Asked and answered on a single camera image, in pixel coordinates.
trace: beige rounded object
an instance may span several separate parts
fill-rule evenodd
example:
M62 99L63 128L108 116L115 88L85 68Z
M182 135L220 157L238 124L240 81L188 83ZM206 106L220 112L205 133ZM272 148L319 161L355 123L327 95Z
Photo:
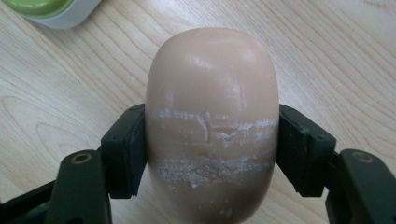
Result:
M250 35L190 30L158 50L146 99L148 169L179 223L240 223L261 205L276 158L270 56Z

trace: green lid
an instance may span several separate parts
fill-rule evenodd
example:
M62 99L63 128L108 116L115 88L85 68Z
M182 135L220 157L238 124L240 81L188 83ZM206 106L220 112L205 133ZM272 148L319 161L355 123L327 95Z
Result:
M45 19L63 12L73 0L3 0L23 16Z

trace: light wood grain surface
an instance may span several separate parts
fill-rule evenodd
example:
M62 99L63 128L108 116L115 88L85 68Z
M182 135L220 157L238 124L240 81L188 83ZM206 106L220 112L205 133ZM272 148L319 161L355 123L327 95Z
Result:
M104 0L65 31L1 2L1 201L53 180L66 155L98 148L126 108L145 102L159 46L208 26L257 37L273 57L280 103L333 134L338 151L371 152L396 174L394 0ZM325 196L301 198L276 167L246 223L328 223ZM138 197L112 201L112 212L114 223L172 223L147 173Z

